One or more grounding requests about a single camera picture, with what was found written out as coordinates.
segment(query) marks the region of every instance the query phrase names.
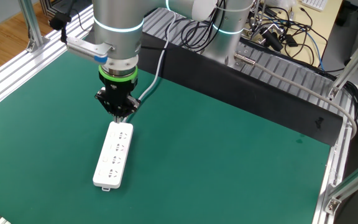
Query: green mat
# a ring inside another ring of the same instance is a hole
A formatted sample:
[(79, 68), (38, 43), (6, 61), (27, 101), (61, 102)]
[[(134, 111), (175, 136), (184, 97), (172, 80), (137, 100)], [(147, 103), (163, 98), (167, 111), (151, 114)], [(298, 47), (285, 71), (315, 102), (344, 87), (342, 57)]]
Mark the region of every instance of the green mat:
[[(131, 120), (121, 187), (95, 187), (112, 120), (97, 71), (65, 53), (0, 103), (8, 221), (311, 223), (328, 145), (166, 80)], [(140, 71), (134, 96), (153, 78)]]

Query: white cable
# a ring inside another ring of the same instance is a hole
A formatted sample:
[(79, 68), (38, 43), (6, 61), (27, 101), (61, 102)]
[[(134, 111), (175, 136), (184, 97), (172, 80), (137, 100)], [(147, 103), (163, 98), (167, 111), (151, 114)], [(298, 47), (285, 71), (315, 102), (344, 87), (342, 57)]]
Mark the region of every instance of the white cable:
[(324, 102), (330, 104), (331, 106), (335, 107), (336, 109), (338, 109), (338, 110), (339, 110), (340, 112), (342, 112), (342, 113), (347, 117), (347, 119), (352, 123), (352, 137), (351, 137), (351, 138), (353, 138), (353, 137), (356, 135), (356, 133), (357, 133), (357, 125), (356, 125), (356, 122), (354, 121), (352, 115), (350, 115), (350, 114), (349, 114), (345, 109), (343, 109), (341, 106), (337, 105), (336, 103), (332, 102), (331, 100), (326, 99), (325, 97), (321, 96), (320, 94), (315, 93), (315, 92), (309, 90), (308, 88), (306, 88), (306, 87), (304, 87), (304, 86), (302, 86), (302, 85), (300, 85), (300, 84), (297, 84), (297, 83), (295, 83), (295, 82), (293, 82), (293, 81), (291, 81), (291, 80), (287, 80), (286, 78), (281, 77), (280, 75), (277, 75), (276, 73), (274, 73), (274, 72), (270, 71), (269, 69), (267, 69), (267, 68), (265, 68), (265, 67), (259, 65), (258, 63), (255, 63), (255, 67), (262, 69), (263, 71), (267, 72), (269, 75), (271, 75), (271, 76), (273, 76), (273, 77), (276, 77), (276, 78), (278, 78), (278, 79), (281, 80), (281, 81), (284, 81), (284, 82), (286, 82), (286, 83), (289, 83), (289, 84), (291, 84), (291, 85), (293, 85), (293, 86), (295, 86), (295, 87), (297, 87), (297, 88), (299, 88), (299, 89), (301, 89), (301, 90), (303, 90), (303, 91), (305, 91), (305, 92), (307, 92), (307, 93), (309, 93), (309, 94), (311, 94), (311, 95), (313, 95), (313, 96), (319, 98), (320, 100), (322, 100), (322, 101), (324, 101)]
[[(167, 41), (165, 43), (165, 46), (164, 46), (164, 49), (166, 49), (168, 47), (168, 44), (169, 44), (169, 32), (171, 30), (171, 26), (175, 23), (177, 19), (177, 14), (175, 12), (173, 12), (173, 19), (172, 19), (172, 22), (171, 24), (169, 25), (168, 27), (168, 32), (167, 32)], [(155, 72), (155, 76), (154, 76), (154, 80), (152, 82), (152, 84), (141, 94), (141, 96), (139, 97), (139, 100), (142, 100), (143, 97), (153, 88), (153, 86), (156, 84), (157, 80), (158, 80), (158, 76), (160, 75), (160, 67), (161, 67), (161, 64), (162, 64), (162, 59), (163, 59), (163, 56), (164, 56), (164, 53), (165, 53), (165, 50), (162, 50), (161, 52), (161, 56), (160, 56), (160, 60), (158, 61), (158, 65), (157, 65), (157, 71)], [(124, 118), (122, 120), (122, 122), (126, 122), (127, 121), (127, 117)]]

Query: green ring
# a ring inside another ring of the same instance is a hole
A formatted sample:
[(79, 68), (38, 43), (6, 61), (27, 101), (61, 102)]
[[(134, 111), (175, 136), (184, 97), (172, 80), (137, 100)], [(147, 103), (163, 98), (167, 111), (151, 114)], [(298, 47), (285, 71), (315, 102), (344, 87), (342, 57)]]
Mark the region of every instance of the green ring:
[(124, 77), (124, 78), (116, 78), (116, 77), (112, 77), (110, 76), (109, 74), (107, 74), (103, 69), (102, 69), (102, 66), (99, 65), (99, 73), (107, 80), (110, 80), (110, 81), (113, 81), (113, 82), (126, 82), (126, 81), (129, 81), (129, 80), (133, 80), (136, 78), (137, 76), (137, 66), (135, 68), (135, 71), (134, 73), (132, 73), (132, 75), (129, 75), (127, 77)]

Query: black panel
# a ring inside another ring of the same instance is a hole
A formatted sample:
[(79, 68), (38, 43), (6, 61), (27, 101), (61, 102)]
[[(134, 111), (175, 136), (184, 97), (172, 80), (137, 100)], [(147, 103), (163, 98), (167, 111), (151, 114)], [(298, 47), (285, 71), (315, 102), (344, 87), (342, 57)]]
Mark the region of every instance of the black panel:
[[(164, 41), (144, 33), (143, 45), (163, 47)], [(142, 49), (139, 68), (155, 74), (160, 54)], [(168, 50), (161, 75), (331, 146), (342, 127), (342, 118), (334, 113), (183, 48)]]

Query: power strip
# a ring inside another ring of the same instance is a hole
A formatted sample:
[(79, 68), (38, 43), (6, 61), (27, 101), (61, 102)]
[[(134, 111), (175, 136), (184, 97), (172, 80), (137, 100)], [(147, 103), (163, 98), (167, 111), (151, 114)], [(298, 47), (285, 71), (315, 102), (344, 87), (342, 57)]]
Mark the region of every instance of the power strip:
[(103, 191), (108, 192), (121, 185), (133, 131), (131, 124), (110, 123), (93, 175), (93, 184)]

